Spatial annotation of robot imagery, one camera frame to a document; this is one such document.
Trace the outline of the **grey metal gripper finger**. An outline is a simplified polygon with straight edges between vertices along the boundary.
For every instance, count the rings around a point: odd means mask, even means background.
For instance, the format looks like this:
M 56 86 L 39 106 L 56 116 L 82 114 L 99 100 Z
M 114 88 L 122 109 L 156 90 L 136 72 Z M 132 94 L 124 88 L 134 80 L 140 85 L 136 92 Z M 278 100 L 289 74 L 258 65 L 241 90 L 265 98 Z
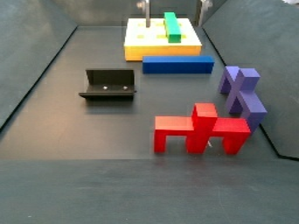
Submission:
M 146 27 L 150 27 L 151 26 L 151 1 L 140 0 L 136 3 L 136 7 L 144 12 Z
M 200 0 L 199 25 L 203 24 L 203 19 L 204 19 L 206 12 L 208 11 L 211 6 L 212 6 L 212 0 Z

